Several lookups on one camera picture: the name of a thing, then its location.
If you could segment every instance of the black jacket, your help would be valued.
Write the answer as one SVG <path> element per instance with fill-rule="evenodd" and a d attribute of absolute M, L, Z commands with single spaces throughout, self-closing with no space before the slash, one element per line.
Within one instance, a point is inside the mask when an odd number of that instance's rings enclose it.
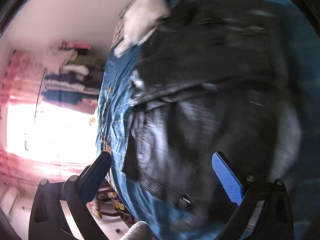
<path fill-rule="evenodd" d="M 212 166 L 221 151 L 246 175 L 270 171 L 285 69 L 273 5 L 184 0 L 144 43 L 123 172 L 172 205 L 226 222 Z"/>

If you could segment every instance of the white towel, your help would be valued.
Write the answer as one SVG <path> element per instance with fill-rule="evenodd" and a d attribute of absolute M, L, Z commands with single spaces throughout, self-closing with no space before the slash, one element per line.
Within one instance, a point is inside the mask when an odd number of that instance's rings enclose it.
<path fill-rule="evenodd" d="M 81 76 L 87 76 L 89 74 L 89 69 L 84 65 L 66 65 L 61 69 L 61 73 L 69 73 L 70 71 L 75 72 Z"/>
<path fill-rule="evenodd" d="M 165 0 L 136 0 L 124 14 L 124 40 L 116 47 L 115 56 L 145 42 L 156 30 L 157 20 L 169 13 Z"/>

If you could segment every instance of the window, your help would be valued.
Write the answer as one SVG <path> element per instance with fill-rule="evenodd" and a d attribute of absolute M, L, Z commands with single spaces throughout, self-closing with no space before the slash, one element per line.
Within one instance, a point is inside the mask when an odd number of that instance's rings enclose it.
<path fill-rule="evenodd" d="M 90 163 L 96 158 L 95 115 L 42 102 L 9 105 L 7 150 L 38 161 Z"/>

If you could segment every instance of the pink curtain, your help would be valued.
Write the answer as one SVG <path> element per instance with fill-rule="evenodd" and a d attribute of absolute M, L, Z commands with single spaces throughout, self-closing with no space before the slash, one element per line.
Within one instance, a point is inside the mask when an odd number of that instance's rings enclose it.
<path fill-rule="evenodd" d="M 42 179 L 66 181 L 92 163 L 44 163 L 25 159 L 0 147 L 0 179 L 21 192 L 34 191 Z"/>
<path fill-rule="evenodd" d="M 40 54 L 16 51 L 11 56 L 0 87 L 1 104 L 36 104 L 45 70 L 41 62 Z"/>

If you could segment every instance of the white wall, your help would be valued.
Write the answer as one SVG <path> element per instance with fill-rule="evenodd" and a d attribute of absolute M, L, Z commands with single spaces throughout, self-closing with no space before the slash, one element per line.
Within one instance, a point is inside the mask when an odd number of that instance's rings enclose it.
<path fill-rule="evenodd" d="M 7 31 L 15 49 L 42 50 L 60 39 L 86 41 L 106 58 L 119 12 L 132 0 L 30 0 Z"/>
<path fill-rule="evenodd" d="M 13 48 L 8 40 L 8 35 L 0 40 L 0 85 L 2 85 L 2 78 L 9 65 L 10 56 L 13 54 Z M 7 107 L 1 106 L 0 113 L 0 147 L 6 147 L 6 125 L 7 125 Z"/>

